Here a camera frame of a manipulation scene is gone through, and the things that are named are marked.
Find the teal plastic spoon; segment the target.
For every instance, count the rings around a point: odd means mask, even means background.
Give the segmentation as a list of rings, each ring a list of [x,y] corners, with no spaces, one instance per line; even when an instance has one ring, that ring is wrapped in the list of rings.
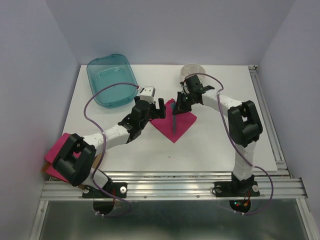
[[[176,118],[176,115],[174,114],[175,106],[176,106],[176,102],[173,101],[173,102],[170,104],[170,107],[171,107],[171,115],[172,115],[172,118],[173,118],[173,119]]]

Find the pink paper napkin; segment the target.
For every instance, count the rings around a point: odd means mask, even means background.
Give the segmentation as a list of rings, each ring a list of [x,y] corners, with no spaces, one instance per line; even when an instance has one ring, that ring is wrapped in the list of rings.
[[[175,143],[196,122],[197,117],[191,112],[176,115],[176,134],[173,134],[173,117],[171,103],[176,102],[173,98],[166,102],[165,119],[154,119],[151,124],[160,131],[167,139]]]

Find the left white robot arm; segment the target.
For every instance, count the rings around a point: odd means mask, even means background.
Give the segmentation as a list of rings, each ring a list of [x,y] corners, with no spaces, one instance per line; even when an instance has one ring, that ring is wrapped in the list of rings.
[[[107,150],[134,141],[148,122],[166,117],[163,98],[158,99],[159,109],[155,102],[150,103],[140,96],[134,101],[131,113],[112,128],[87,136],[63,135],[61,138],[65,141],[57,141],[51,148],[57,150],[51,163],[53,169],[74,187],[90,186],[100,197],[108,196],[111,178],[100,171],[98,165],[93,167],[95,158],[100,155],[101,162]]]

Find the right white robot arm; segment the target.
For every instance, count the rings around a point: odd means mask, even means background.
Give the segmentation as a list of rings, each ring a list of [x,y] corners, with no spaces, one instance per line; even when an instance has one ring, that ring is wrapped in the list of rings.
[[[188,75],[180,85],[182,90],[177,93],[172,114],[189,113],[195,104],[218,111],[227,137],[235,150],[231,180],[214,182],[212,192],[222,198],[243,197],[247,193],[259,196],[253,173],[253,155],[263,126],[255,103],[223,95],[223,85],[219,89],[211,85],[204,86],[196,73]]]

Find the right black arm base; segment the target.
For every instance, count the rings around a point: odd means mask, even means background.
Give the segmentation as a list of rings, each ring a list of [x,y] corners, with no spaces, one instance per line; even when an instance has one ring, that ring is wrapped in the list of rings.
[[[215,181],[211,191],[219,198],[260,196],[259,186],[253,174],[247,179],[239,180],[231,173],[231,181]]]

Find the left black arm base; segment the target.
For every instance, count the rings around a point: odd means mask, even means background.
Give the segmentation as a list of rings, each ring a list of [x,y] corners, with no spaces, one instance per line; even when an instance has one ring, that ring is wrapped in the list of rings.
[[[111,196],[103,193],[92,180],[92,174],[94,169],[92,168],[88,178],[83,182],[85,190],[82,191],[82,198],[84,199],[102,199]],[[110,195],[118,198],[125,199],[127,197],[128,184],[126,182],[114,182],[105,172],[97,170],[94,174],[94,180],[100,188]]]

